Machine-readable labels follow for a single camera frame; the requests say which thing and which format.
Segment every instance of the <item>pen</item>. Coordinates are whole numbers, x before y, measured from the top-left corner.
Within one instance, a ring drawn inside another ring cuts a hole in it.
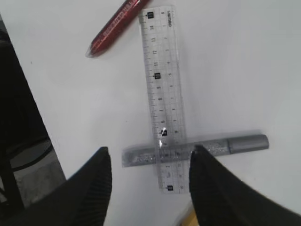
[[[149,0],[126,0],[93,39],[86,56],[97,57],[104,53],[148,2]]]

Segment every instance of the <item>ruler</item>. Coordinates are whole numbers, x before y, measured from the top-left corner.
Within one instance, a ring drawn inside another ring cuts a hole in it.
[[[189,161],[180,85],[175,9],[161,6],[140,16],[147,91],[155,143],[159,187],[164,193],[189,192]],[[179,157],[179,161],[166,159]]]

